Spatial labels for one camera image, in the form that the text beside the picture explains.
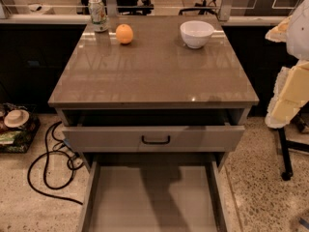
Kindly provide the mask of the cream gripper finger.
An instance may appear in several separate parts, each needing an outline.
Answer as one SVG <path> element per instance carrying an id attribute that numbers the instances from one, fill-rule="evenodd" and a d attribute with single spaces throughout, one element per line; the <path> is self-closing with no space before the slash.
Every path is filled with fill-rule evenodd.
<path id="1" fill-rule="evenodd" d="M 273 97 L 267 108 L 265 123 L 280 129 L 288 125 L 309 102 L 309 62 L 298 61 L 290 69 L 282 67 L 276 77 Z"/>
<path id="2" fill-rule="evenodd" d="M 287 40 L 287 31 L 290 25 L 291 16 L 284 18 L 278 25 L 266 33 L 266 39 L 275 43 L 284 43 Z"/>

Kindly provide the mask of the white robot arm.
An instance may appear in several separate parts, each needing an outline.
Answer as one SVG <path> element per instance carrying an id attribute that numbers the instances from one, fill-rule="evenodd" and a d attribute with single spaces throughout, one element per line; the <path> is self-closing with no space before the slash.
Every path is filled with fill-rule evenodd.
<path id="1" fill-rule="evenodd" d="M 297 59 L 291 68 L 281 68 L 267 108 L 267 126 L 280 129 L 309 102 L 309 0 L 304 0 L 292 15 L 270 29 L 266 39 L 285 43 L 287 52 Z"/>

